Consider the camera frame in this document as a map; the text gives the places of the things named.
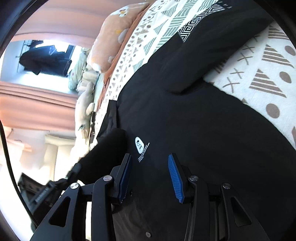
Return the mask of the pink curtain right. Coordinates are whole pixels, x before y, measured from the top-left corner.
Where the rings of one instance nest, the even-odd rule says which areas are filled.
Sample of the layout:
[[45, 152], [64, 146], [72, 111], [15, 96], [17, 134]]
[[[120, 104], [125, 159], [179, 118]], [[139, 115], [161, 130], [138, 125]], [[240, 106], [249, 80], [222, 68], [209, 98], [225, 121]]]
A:
[[91, 48], [114, 11], [149, 1], [47, 1], [20, 27], [12, 41], [60, 40]]

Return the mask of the black button-up shirt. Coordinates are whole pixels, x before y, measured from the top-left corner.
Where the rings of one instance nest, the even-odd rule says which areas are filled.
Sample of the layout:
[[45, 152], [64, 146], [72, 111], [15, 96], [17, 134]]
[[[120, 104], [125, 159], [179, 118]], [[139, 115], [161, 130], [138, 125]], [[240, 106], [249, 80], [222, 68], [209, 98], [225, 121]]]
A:
[[265, 117], [204, 80], [166, 90], [156, 59], [133, 76], [83, 159], [89, 184], [132, 156], [130, 195], [114, 209], [117, 240], [183, 240], [190, 206], [168, 156], [198, 177], [195, 240], [295, 240], [295, 150]]

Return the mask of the black hanging jacket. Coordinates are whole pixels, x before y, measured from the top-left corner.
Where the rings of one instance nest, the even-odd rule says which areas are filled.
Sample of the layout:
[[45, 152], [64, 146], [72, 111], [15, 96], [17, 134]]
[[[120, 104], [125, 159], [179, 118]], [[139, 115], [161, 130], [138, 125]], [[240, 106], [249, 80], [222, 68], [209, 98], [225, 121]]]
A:
[[21, 54], [19, 63], [26, 71], [66, 77], [75, 47], [65, 42], [31, 40], [29, 49]]

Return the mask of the beige seal plush toy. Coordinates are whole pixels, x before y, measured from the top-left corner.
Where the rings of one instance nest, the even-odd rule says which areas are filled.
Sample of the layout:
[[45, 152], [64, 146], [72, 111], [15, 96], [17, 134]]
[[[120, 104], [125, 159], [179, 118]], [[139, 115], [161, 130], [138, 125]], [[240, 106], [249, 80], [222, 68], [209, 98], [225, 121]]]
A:
[[95, 107], [93, 90], [94, 84], [89, 82], [84, 92], [77, 99], [74, 115], [76, 138], [88, 138], [90, 119]]

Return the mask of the crumpled light green blanket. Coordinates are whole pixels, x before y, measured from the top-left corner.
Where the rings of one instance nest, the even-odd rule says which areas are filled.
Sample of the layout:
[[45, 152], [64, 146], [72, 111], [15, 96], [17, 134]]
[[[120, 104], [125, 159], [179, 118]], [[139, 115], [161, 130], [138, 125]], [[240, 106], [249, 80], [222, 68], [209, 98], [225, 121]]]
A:
[[100, 74], [87, 63], [89, 53], [90, 49], [81, 48], [78, 61], [73, 67], [70, 67], [68, 74], [68, 88], [70, 90], [84, 92], [88, 83], [96, 84]]

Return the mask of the pink curtain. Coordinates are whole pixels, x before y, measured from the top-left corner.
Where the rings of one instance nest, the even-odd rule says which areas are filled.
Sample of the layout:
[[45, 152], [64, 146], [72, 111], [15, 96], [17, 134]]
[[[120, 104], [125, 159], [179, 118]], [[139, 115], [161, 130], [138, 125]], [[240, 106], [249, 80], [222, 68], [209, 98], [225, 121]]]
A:
[[60, 40], [91, 48], [114, 11], [149, 1], [47, 1], [20, 27], [12, 41]]
[[11, 128], [74, 131], [77, 96], [1, 82], [1, 122]]

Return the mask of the pink curtain left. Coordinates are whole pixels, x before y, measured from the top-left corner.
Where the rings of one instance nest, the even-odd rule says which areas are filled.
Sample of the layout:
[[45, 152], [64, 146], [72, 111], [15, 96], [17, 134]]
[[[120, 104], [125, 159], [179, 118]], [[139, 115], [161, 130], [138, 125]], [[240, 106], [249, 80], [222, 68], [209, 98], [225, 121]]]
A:
[[1, 122], [11, 128], [74, 131], [77, 96], [1, 82]]

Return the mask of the cream padded headboard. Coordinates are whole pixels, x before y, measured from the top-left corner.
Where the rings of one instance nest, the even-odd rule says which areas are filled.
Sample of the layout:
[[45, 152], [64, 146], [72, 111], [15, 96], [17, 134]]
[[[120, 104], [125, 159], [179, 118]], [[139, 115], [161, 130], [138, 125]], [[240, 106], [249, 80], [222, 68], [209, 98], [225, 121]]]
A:
[[25, 174], [40, 184], [64, 178], [89, 151], [87, 140], [80, 138], [12, 135], [6, 141], [15, 179]]

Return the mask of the peach cartoon pillow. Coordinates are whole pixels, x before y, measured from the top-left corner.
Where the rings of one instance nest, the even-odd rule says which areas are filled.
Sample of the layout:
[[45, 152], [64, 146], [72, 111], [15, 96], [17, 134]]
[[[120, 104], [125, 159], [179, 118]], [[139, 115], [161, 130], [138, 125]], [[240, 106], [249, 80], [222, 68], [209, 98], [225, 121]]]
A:
[[137, 15], [148, 5], [130, 4], [114, 11], [105, 19], [87, 57], [87, 64], [93, 70], [104, 73], [110, 68]]

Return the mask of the patterned white duvet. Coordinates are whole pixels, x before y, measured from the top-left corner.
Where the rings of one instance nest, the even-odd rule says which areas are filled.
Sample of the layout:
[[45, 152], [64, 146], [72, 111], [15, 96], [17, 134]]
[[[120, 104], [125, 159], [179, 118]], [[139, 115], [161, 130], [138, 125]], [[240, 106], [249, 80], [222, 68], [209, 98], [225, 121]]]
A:
[[153, 4], [106, 75], [96, 131], [109, 102], [153, 59], [166, 90], [180, 93], [204, 80], [262, 114], [295, 145], [295, 47], [255, 1]]

